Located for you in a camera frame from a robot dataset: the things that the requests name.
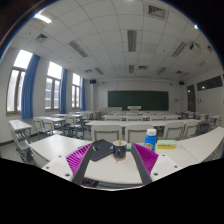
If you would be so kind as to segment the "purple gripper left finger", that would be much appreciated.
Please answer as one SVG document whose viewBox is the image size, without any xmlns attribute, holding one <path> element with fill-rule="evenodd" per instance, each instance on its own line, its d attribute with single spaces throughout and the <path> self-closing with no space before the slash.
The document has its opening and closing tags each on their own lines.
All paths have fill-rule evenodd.
<svg viewBox="0 0 224 224">
<path fill-rule="evenodd" d="M 87 144 L 66 156 L 66 161 L 73 172 L 73 183 L 82 184 L 92 153 L 92 144 Z"/>
</svg>

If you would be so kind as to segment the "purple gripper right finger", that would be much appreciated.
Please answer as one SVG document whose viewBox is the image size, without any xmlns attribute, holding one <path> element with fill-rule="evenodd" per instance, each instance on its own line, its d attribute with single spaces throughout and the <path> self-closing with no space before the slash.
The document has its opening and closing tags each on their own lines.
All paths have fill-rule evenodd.
<svg viewBox="0 0 224 224">
<path fill-rule="evenodd" d="M 158 155 L 137 143 L 132 144 L 131 154 L 137 165 L 142 184 L 147 185 L 151 183 L 150 174 L 158 159 Z"/>
</svg>

